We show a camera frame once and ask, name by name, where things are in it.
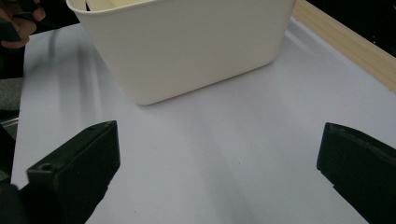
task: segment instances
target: dark background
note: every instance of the dark background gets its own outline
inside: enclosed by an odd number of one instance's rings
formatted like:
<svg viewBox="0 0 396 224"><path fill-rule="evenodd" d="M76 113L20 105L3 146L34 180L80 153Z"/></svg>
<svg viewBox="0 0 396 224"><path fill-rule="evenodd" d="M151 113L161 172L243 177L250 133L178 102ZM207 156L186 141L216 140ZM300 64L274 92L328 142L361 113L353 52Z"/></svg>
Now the dark background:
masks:
<svg viewBox="0 0 396 224"><path fill-rule="evenodd" d="M396 57L396 0L307 0Z"/></svg>

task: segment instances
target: white container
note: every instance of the white container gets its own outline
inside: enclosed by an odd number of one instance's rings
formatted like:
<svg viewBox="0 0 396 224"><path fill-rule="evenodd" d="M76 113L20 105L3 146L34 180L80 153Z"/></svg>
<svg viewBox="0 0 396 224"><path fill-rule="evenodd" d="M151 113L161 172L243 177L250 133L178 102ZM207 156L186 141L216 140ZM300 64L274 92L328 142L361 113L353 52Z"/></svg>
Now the white container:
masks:
<svg viewBox="0 0 396 224"><path fill-rule="evenodd" d="M67 0L124 92L149 105L278 53L295 0Z"/></svg>

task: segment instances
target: white table surface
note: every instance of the white table surface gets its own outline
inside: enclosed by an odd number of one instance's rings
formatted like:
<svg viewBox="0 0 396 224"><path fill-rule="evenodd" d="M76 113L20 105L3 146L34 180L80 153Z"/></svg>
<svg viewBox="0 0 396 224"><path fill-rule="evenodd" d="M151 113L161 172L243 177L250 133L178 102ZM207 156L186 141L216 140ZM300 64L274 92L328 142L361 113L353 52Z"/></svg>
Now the white table surface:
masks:
<svg viewBox="0 0 396 224"><path fill-rule="evenodd" d="M396 147L396 95L292 19L276 60L150 106L132 103L80 25L27 46L12 182L95 123L121 167L88 223L367 223L316 168L325 122Z"/></svg>

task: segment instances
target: hand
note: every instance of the hand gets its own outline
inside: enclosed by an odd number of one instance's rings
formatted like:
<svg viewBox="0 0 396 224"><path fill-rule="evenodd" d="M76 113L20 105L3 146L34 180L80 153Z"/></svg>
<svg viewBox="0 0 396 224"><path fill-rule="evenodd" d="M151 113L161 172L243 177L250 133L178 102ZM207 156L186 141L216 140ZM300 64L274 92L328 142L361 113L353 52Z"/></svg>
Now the hand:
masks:
<svg viewBox="0 0 396 224"><path fill-rule="evenodd" d="M13 15L21 14L22 12L18 2L3 2L0 0L0 17L7 21L11 21L21 38L20 41L15 42L2 40L1 44L3 47L8 49L20 49L27 44L29 35L35 31L36 27L34 22L13 17ZM46 17L46 12L42 7L38 7L32 15L35 20L41 21Z"/></svg>

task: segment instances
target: bin rim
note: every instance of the bin rim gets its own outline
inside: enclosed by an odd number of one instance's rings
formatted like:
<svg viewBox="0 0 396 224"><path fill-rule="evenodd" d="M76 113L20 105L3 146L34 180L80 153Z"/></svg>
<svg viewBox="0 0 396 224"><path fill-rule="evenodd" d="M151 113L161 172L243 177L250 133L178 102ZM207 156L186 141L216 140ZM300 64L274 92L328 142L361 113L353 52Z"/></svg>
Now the bin rim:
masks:
<svg viewBox="0 0 396 224"><path fill-rule="evenodd" d="M87 15L87 16L102 16L102 15L106 15L106 14L114 14L114 13L121 12L124 10L130 10L130 9L134 9L134 8L147 7L152 4L158 4L158 3L170 1L170 0L143 0L140 3L136 3L136 4L132 4L132 5L127 5L127 6L123 6L123 7L113 7L110 9L95 10L95 11L81 10L81 9L74 7L75 4L73 2L78 2L78 1L84 2L84 6L85 6L86 0L66 0L66 4L70 9L72 9L77 14L82 14L82 15Z"/></svg>

